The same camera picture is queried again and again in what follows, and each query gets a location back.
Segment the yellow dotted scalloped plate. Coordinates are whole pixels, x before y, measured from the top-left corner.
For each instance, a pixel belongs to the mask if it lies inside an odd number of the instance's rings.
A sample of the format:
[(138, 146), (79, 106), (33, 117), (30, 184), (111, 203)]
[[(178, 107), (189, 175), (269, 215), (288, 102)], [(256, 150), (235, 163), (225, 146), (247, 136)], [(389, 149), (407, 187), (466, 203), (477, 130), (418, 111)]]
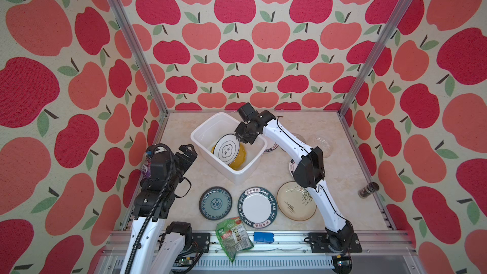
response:
[(246, 149), (244, 145), (240, 143), (240, 152), (237, 156), (237, 159), (231, 165), (229, 165), (229, 167), (236, 171), (240, 170), (241, 167), (244, 165), (246, 158), (247, 158)]

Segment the white plate black flower outline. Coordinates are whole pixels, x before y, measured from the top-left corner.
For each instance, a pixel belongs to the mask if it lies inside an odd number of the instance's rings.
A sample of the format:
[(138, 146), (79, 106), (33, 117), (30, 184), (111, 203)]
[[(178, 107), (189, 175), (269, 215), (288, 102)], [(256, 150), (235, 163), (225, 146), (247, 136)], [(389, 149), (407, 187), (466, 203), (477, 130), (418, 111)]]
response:
[(212, 153), (226, 165), (231, 165), (240, 152), (240, 142), (235, 134), (222, 136), (215, 146)]

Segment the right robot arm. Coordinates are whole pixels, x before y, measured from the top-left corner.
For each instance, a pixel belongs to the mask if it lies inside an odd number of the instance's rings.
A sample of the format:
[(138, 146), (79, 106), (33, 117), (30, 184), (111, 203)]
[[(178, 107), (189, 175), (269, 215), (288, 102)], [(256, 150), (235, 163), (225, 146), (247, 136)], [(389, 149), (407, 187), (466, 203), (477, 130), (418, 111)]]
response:
[(307, 189), (320, 211), (333, 252), (347, 252), (352, 243), (354, 229), (340, 212), (325, 181), (323, 151), (310, 147), (288, 131), (279, 118), (264, 110), (258, 112), (249, 103), (238, 109), (242, 122), (235, 134), (242, 143), (253, 144), (263, 135), (277, 143), (294, 161), (294, 181)]

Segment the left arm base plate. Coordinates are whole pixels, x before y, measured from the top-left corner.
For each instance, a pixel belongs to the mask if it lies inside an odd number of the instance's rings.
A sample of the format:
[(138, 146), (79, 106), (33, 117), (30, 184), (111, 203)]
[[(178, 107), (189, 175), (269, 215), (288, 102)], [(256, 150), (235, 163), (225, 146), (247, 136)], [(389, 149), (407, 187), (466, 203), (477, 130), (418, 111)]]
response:
[(164, 232), (157, 240), (158, 252), (162, 254), (187, 255), (199, 251), (208, 252), (211, 234), (208, 232)]

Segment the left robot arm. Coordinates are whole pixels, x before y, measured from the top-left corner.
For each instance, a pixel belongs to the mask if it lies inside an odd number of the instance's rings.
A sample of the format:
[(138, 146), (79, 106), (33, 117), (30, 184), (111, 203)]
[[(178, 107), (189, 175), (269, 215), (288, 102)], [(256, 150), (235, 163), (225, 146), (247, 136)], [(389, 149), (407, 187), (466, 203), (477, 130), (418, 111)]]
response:
[(177, 186), (197, 159), (192, 144), (180, 145), (174, 153), (159, 143), (146, 149), (146, 169), (150, 175), (141, 182), (134, 200), (131, 238), (121, 273), (170, 273), (181, 253), (191, 247), (190, 223), (174, 221), (166, 231), (166, 219), (176, 199)]

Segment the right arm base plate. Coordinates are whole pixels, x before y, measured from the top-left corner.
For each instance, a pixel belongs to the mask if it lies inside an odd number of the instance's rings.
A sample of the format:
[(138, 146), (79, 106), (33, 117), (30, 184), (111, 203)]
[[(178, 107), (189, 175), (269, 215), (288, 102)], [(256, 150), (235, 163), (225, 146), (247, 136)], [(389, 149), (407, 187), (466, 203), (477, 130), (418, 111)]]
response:
[(336, 236), (329, 236), (327, 233), (309, 233), (304, 238), (304, 242), (309, 244), (312, 253), (361, 253), (363, 249), (356, 233), (351, 235), (350, 241), (340, 241)]

